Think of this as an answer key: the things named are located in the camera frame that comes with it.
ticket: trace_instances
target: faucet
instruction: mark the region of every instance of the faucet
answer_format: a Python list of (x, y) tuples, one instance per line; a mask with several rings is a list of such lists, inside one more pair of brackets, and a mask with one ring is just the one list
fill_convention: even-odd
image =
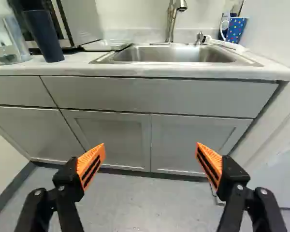
[(187, 3), (185, 0), (170, 0), (170, 4), (168, 7), (168, 21), (167, 21), (167, 29), (166, 29), (166, 43), (174, 42), (174, 27), (177, 12), (184, 12), (188, 9)]

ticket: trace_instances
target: drawer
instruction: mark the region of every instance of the drawer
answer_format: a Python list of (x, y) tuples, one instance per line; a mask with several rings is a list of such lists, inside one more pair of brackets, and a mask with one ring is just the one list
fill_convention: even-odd
[(277, 84), (42, 76), (61, 108), (255, 118)]
[(56, 106), (38, 76), (0, 76), (0, 104)]

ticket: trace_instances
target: baseboard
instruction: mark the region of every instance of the baseboard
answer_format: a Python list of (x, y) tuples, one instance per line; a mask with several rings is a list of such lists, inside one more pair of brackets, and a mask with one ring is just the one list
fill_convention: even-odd
[(0, 195), (0, 212), (4, 209), (14, 193), (19, 189), (23, 182), (30, 176), (32, 171), (36, 168), (33, 162), (29, 162), (12, 180), (12, 182), (5, 188)]
[[(45, 163), (33, 161), (36, 166), (45, 167), (45, 168), (54, 168), (60, 169), (62, 164), (56, 163)], [(159, 178), (159, 179), (170, 179), (170, 180), (184, 180), (184, 181), (193, 181), (193, 182), (207, 182), (207, 178), (204, 176), (189, 176), (189, 175), (177, 175), (177, 174), (164, 174), (164, 173), (148, 173), (141, 171), (130, 171), (122, 169), (112, 169), (112, 168), (100, 168), (100, 173), (109, 173), (109, 174), (118, 174), (118, 175), (131, 175), (131, 176), (141, 176), (141, 177), (150, 177), (150, 178)]]

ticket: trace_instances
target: screw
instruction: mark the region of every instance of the screw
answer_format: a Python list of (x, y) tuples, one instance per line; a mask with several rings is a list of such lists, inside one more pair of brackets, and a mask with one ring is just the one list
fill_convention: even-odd
[(264, 194), (264, 195), (267, 194), (267, 191), (266, 191), (265, 189), (261, 189), (260, 192), (261, 192), (262, 194)]
[(37, 190), (37, 191), (35, 191), (35, 193), (34, 193), (35, 196), (39, 196), (40, 194), (41, 194), (41, 190)]
[(58, 190), (59, 191), (63, 191), (64, 190), (64, 186), (63, 185), (59, 186)]

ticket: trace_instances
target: cabinet door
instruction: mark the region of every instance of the cabinet door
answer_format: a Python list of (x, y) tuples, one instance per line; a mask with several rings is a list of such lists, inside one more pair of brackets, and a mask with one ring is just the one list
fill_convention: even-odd
[(62, 163), (84, 153), (55, 109), (0, 107), (0, 134), (33, 161)]
[(150, 115), (62, 110), (83, 147), (104, 143), (104, 167), (150, 170)]
[(195, 158), (196, 142), (227, 155), (252, 120), (152, 115), (151, 171), (204, 175)]

